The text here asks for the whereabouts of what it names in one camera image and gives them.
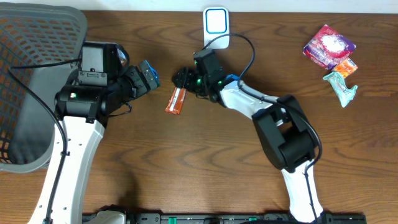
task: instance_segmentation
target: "orange snack bar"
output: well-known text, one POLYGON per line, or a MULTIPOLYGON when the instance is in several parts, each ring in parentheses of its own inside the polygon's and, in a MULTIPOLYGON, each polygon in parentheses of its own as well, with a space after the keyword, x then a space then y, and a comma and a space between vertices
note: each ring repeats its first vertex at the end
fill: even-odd
POLYGON ((169 101, 169 104, 166 107, 165 112, 170 114, 180 114, 186 94, 187 94, 186 89, 175 87, 173 95, 169 101))
POLYGON ((358 69, 358 66, 349 58, 341 62, 339 65, 336 65, 333 68, 334 72, 339 72, 343 78, 346 78, 351 73, 355 72, 358 69))

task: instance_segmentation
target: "black gray mesh chair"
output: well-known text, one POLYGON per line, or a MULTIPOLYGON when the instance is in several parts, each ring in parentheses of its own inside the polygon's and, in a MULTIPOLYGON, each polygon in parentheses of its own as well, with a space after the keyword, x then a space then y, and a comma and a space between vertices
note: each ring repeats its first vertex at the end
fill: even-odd
MULTIPOLYGON (((54 123, 7 74, 13 65, 38 65, 78 58, 87 31, 72 7, 0 2, 0 170, 31 172, 50 160, 54 123)), ((14 70, 16 77, 54 110, 54 97, 71 65, 14 70)))

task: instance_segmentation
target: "teal candy wrapper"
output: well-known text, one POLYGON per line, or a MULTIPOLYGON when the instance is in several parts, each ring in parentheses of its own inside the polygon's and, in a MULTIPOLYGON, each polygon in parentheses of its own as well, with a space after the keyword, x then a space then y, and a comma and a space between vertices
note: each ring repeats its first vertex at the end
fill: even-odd
POLYGON ((351 89, 347 88, 344 77, 340 72, 332 72, 329 75, 324 76, 323 79, 329 81, 331 87, 333 87, 333 90, 337 94, 342 107, 346 107, 347 104, 354 99, 355 91, 358 89, 358 86, 355 85, 351 89))

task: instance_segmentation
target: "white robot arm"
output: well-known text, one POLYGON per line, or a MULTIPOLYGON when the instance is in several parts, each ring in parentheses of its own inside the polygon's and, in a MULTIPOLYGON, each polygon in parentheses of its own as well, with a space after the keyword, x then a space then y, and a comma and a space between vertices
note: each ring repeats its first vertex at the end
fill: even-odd
MULTIPOLYGON (((241 81, 240 85, 241 88, 244 88, 246 91, 257 95, 260 98, 265 97, 272 101, 276 101, 278 99, 276 96, 267 96, 248 87, 243 83, 243 81, 241 81)), ((252 119, 252 116, 259 110, 266 110, 272 106, 272 104, 258 100, 258 98, 250 96, 240 90, 238 88, 238 81, 233 81, 227 84, 220 91, 220 96, 225 107, 234 109, 249 119, 252 119)), ((279 126, 283 123, 284 122, 282 120, 278 120, 275 122, 275 126, 279 126)), ((303 162, 295 168, 294 172, 288 172, 286 169, 282 169, 282 174, 290 197, 290 212, 297 221, 305 223, 310 223, 315 219, 310 203, 307 181, 304 176, 304 170, 310 163, 310 160, 303 162)), ((315 189, 313 167, 310 167, 308 170, 308 179, 310 182, 313 206, 317 217, 319 217, 323 209, 318 201, 317 191, 315 189)))
MULTIPOLYGON (((82 56, 72 78, 55 96, 56 116, 65 136, 56 124, 52 158, 29 224, 82 223, 83 199, 93 158, 109 117, 117 116, 110 114, 122 105, 128 105, 131 111, 129 101, 159 86, 157 72, 148 62, 129 66, 129 56, 118 44, 85 42, 82 56), (67 139, 66 153, 63 137, 67 139)), ((102 211, 88 223, 125 222, 123 213, 102 211)))

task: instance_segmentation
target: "wooden table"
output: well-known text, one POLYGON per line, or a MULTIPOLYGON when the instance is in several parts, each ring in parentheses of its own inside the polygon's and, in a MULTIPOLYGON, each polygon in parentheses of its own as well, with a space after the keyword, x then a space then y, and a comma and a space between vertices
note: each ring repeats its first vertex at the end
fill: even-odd
MULTIPOLYGON (((84 212, 119 204, 164 213, 263 213, 288 210, 279 170, 265 157, 250 120, 187 95, 182 114, 166 114, 171 76, 194 66, 203 47, 200 12, 85 12, 88 40, 117 42, 131 62, 147 59, 161 87, 113 118, 91 169, 84 212)), ((398 15, 231 13, 231 31, 249 37, 256 60, 245 81, 268 95, 293 94, 323 143, 315 167, 318 196, 332 212, 363 212, 369 224, 398 220, 398 15), (302 54, 328 24, 352 40, 358 85, 342 108, 328 72, 302 54)), ((243 40, 217 51, 229 72, 251 57, 243 40)), ((1 223, 26 223, 46 170, 0 172, 1 223)))

